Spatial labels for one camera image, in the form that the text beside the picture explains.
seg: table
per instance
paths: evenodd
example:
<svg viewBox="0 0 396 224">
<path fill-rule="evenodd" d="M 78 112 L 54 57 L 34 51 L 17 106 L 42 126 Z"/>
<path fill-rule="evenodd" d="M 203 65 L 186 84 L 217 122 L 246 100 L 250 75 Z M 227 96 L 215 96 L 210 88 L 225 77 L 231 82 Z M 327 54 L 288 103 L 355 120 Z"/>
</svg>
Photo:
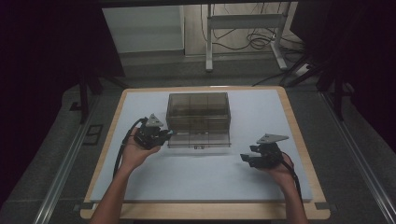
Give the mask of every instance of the table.
<svg viewBox="0 0 396 224">
<path fill-rule="evenodd" d="M 126 90 L 112 121 L 103 151 L 97 163 L 92 182 L 88 189 L 84 203 L 90 204 L 90 197 L 94 184 L 100 174 L 110 146 L 111 136 L 115 131 L 120 112 L 128 92 L 153 91 L 238 91 L 238 90 L 276 90 L 287 117 L 292 137 L 297 146 L 304 170 L 312 189 L 312 200 L 304 203 L 305 212 L 309 219 L 325 219 L 330 216 L 315 169 L 306 150 L 304 139 L 301 136 L 297 121 L 293 115 L 287 94 L 280 87 L 200 87 L 200 88 L 166 88 L 166 89 L 136 89 Z M 81 209 L 83 218 L 90 218 L 95 205 Z M 286 218 L 285 204 L 283 203 L 125 203 L 122 207 L 121 218 L 132 219 L 283 219 Z"/>
</svg>

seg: transparent plastic box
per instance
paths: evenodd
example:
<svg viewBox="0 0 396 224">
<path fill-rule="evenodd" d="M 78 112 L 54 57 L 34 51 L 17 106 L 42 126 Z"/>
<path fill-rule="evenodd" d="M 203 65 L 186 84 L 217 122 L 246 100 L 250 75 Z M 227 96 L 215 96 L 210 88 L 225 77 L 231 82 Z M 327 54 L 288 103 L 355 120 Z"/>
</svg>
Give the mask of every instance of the transparent plastic box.
<svg viewBox="0 0 396 224">
<path fill-rule="evenodd" d="M 230 147 L 230 105 L 227 92 L 171 93 L 168 129 L 176 134 L 168 146 L 208 149 Z"/>
</svg>

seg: forearm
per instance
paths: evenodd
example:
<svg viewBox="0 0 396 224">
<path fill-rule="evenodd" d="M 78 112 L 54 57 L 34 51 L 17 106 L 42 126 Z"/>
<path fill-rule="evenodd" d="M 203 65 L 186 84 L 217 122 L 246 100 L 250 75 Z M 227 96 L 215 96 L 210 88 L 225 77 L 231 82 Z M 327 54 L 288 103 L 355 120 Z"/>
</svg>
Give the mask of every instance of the forearm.
<svg viewBox="0 0 396 224">
<path fill-rule="evenodd" d="M 308 223 L 304 207 L 301 204 L 300 196 L 294 185 L 281 187 L 285 196 L 286 217 L 289 224 L 305 224 Z"/>
<path fill-rule="evenodd" d="M 93 213 L 90 223 L 118 223 L 130 171 L 119 169 L 103 199 Z"/>
</svg>

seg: human arm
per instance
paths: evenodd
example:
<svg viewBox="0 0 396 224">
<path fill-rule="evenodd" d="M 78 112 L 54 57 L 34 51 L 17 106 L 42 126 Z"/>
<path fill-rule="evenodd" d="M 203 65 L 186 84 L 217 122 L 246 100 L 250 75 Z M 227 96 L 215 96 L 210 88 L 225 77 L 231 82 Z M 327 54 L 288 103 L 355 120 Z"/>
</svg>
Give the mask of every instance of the human arm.
<svg viewBox="0 0 396 224">
<path fill-rule="evenodd" d="M 289 156 L 282 154 L 284 161 L 293 167 L 293 163 Z M 283 165 L 279 164 L 273 169 L 262 169 L 267 172 L 275 182 L 280 186 L 285 197 L 286 204 L 286 218 L 290 224 L 305 224 L 308 223 L 305 210 L 297 188 L 294 185 L 294 179 L 290 171 Z"/>
<path fill-rule="evenodd" d="M 134 169 L 140 166 L 145 159 L 160 150 L 160 147 L 154 147 L 151 150 L 145 150 L 140 147 L 133 138 L 137 129 L 134 128 L 131 136 L 122 153 L 122 161 L 119 170 L 110 183 L 101 202 L 99 202 L 95 212 L 92 215 L 91 224 L 98 223 L 118 223 L 128 184 L 129 175 Z"/>
</svg>

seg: hand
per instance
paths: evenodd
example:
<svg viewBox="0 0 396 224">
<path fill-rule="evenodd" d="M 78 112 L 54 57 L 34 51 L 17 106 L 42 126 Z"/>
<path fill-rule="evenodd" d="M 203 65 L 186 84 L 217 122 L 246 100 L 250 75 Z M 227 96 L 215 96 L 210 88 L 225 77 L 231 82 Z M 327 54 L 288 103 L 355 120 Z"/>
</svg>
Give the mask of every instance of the hand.
<svg viewBox="0 0 396 224">
<path fill-rule="evenodd" d="M 143 149 L 134 141 L 134 134 L 137 132 L 137 128 L 134 128 L 131 135 L 128 138 L 125 149 L 122 153 L 122 161 L 120 169 L 126 170 L 131 173 L 136 167 L 143 164 L 145 159 L 160 150 L 161 147 L 154 147 L 150 150 Z"/>
<path fill-rule="evenodd" d="M 282 156 L 283 156 L 283 160 L 290 167 L 294 167 L 291 158 L 286 153 L 282 152 Z M 290 171 L 283 164 L 279 164 L 277 167 L 272 169 L 259 169 L 259 170 L 268 173 L 281 188 L 285 188 L 288 186 L 294 187 L 294 179 L 291 176 Z"/>
</svg>

